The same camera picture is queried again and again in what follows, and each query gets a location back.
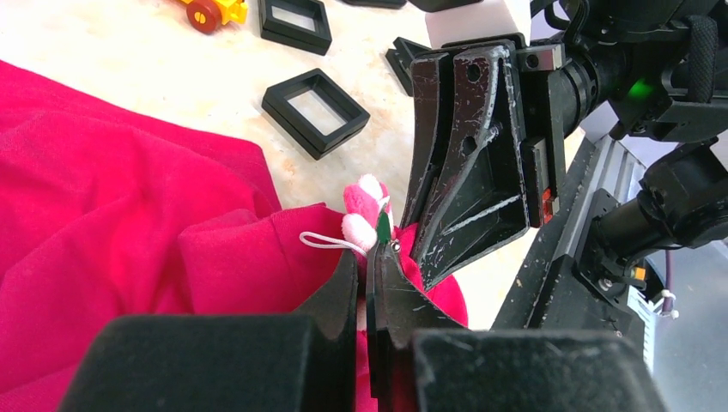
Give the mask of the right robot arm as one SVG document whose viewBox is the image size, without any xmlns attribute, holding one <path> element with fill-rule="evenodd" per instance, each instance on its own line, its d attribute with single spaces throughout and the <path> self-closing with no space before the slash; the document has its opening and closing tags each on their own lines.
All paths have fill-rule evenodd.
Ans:
<svg viewBox="0 0 728 412">
<path fill-rule="evenodd" d="M 636 198 L 587 222 L 583 278 L 637 288 L 637 261 L 727 234 L 724 1 L 419 1 L 415 146 L 403 224 L 425 288 L 564 207 L 564 141 L 603 103 L 610 137 L 673 142 Z"/>
</svg>

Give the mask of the pink flower brooch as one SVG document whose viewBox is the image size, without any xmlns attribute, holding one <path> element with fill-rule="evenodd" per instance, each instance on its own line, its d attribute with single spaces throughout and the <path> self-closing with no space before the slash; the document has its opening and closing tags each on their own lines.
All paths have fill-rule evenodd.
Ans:
<svg viewBox="0 0 728 412">
<path fill-rule="evenodd" d="M 373 174 L 364 174 L 355 183 L 346 186 L 343 202 L 345 214 L 341 222 L 341 239 L 302 232 L 300 242 L 317 249 L 349 250 L 362 260 L 381 240 L 395 239 L 390 193 Z"/>
</svg>

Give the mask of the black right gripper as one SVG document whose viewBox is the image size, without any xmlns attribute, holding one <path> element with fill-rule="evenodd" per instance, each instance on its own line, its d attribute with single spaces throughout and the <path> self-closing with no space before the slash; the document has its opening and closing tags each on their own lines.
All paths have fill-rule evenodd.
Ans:
<svg viewBox="0 0 728 412">
<path fill-rule="evenodd" d="M 511 44 L 461 45 L 410 66 L 415 128 L 402 225 L 417 226 L 411 256 L 425 289 L 551 220 L 566 137 L 629 68 L 627 53 L 610 45 L 526 47 L 519 74 L 514 54 Z"/>
</svg>

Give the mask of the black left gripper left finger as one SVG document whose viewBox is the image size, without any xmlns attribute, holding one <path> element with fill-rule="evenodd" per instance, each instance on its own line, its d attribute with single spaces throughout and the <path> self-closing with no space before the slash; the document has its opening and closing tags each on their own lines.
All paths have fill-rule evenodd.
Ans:
<svg viewBox="0 0 728 412">
<path fill-rule="evenodd" d="M 346 251 L 293 312 L 117 318 L 62 411 L 351 411 L 358 265 Z"/>
</svg>

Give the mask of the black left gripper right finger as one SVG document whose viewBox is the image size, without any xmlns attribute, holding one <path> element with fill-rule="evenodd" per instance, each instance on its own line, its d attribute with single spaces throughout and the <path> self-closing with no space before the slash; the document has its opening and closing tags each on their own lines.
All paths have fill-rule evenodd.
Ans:
<svg viewBox="0 0 728 412">
<path fill-rule="evenodd" d="M 636 347 L 595 330 L 475 331 L 404 275 L 394 241 L 367 257 L 370 389 L 381 411 L 663 411 Z"/>
</svg>

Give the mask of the magenta garment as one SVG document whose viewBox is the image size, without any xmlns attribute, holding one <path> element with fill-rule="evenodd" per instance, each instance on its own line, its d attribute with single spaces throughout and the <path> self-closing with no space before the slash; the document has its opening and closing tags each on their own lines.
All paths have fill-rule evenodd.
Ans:
<svg viewBox="0 0 728 412">
<path fill-rule="evenodd" d="M 254 143 L 2 64 L 2 410 L 61 410 L 117 318 L 293 312 L 349 251 L 299 235 L 341 239 L 344 214 L 283 209 Z M 363 302 L 357 288 L 353 410 L 374 411 Z"/>
</svg>

